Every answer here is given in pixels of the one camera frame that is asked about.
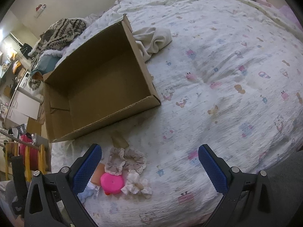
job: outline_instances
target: red fabric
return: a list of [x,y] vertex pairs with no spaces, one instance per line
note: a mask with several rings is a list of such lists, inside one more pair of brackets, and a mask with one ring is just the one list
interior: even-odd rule
[[[32,143],[32,139],[29,138],[26,134],[21,135],[20,139],[23,142]],[[25,164],[25,145],[19,143],[19,155],[23,156],[23,163]],[[29,148],[29,162],[30,162],[30,169],[32,171],[38,170],[38,150]]]

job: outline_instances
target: bed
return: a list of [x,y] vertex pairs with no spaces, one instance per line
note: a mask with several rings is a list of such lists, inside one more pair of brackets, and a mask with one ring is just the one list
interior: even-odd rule
[[54,143],[52,171],[70,166],[92,143],[102,162],[118,130],[143,152],[150,199],[99,195],[84,206],[99,226],[192,226],[222,195],[198,160],[207,143],[229,166],[256,173],[303,142],[303,34],[274,8],[250,0],[117,0],[66,50],[124,13],[134,30],[169,28],[173,41],[147,61],[162,105],[76,139]]

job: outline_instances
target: teal cushion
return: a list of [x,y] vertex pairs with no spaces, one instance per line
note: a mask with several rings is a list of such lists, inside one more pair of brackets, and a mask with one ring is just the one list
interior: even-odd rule
[[52,55],[44,55],[38,61],[37,66],[31,71],[31,76],[34,76],[36,72],[40,72],[42,75],[51,72],[55,69],[56,63],[61,57],[55,57]]

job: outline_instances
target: cabinet door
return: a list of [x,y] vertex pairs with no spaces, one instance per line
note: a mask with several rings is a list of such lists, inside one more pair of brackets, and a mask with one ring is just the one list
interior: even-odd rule
[[18,112],[36,120],[38,118],[40,103],[21,93],[20,91],[16,91],[13,98],[12,107]]
[[7,119],[13,121],[18,125],[26,124],[28,122],[28,116],[18,112],[16,109],[10,107],[7,114]]

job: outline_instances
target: metal screw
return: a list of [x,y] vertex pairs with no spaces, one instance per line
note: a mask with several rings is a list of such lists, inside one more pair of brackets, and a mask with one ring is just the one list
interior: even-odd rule
[[267,175],[266,171],[260,171],[260,174],[265,177]]
[[35,176],[35,177],[38,177],[39,175],[40,175],[40,171],[35,171],[35,172],[34,172],[34,176]]
[[67,173],[69,171],[69,167],[65,166],[61,169],[62,173]]
[[236,166],[233,166],[233,167],[231,168],[231,170],[232,170],[234,173],[238,173],[238,172],[240,171],[240,169],[239,169],[238,167],[236,167]]

